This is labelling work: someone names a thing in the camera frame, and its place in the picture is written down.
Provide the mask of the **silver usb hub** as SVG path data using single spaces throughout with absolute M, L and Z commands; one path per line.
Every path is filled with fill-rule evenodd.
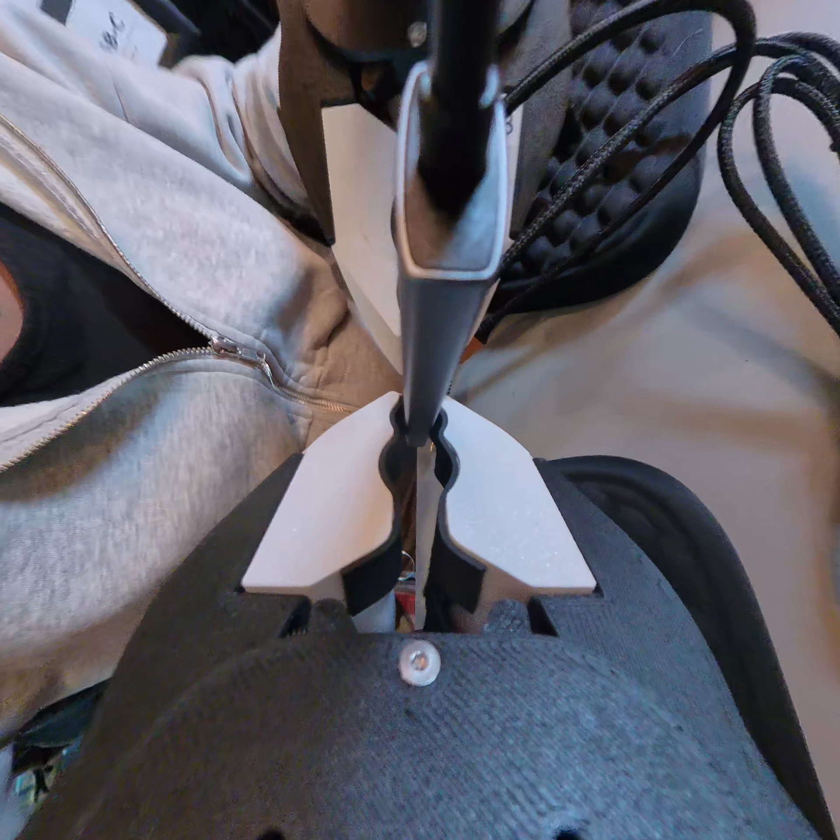
M 431 437 L 461 354 L 487 309 L 507 237 L 500 5 L 435 2 L 432 50 L 402 92 L 393 237 L 404 436 L 416 448 Z

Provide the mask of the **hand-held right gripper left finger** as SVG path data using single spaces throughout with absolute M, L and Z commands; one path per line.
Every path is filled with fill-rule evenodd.
M 400 524 L 380 463 L 398 402 L 386 393 L 305 450 L 241 581 L 245 592 L 339 600 L 351 616 L 392 593 Z

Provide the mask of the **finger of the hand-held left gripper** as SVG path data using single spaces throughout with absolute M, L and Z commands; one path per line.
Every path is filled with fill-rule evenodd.
M 482 292 L 481 308 L 474 322 L 477 339 L 489 335 L 486 322 L 490 317 L 490 302 L 500 285 L 502 257 L 512 244 L 522 130 L 520 109 L 509 114 L 504 98 L 496 98 L 487 114 L 491 122 L 485 170 L 474 191 L 474 258 Z
M 392 236 L 396 132 L 361 105 L 322 110 L 335 241 L 344 284 L 389 361 L 403 357 Z

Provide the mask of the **grey zip hoodie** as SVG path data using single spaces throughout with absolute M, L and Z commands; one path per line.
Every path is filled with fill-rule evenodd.
M 279 119 L 278 27 L 237 61 L 109 54 L 2 2 L 2 205 L 207 338 L 2 407 L 2 751 L 109 679 L 174 570 L 399 376 L 352 309 Z

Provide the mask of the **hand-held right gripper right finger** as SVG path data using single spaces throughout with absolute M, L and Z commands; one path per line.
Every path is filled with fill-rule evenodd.
M 429 609 L 488 617 L 500 601 L 592 595 L 595 577 L 529 451 L 450 397 L 433 434 L 440 487 Z

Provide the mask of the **black undershirt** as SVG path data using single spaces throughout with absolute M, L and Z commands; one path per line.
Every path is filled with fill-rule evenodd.
M 2 205 L 2 407 L 75 395 L 207 343 L 122 272 Z

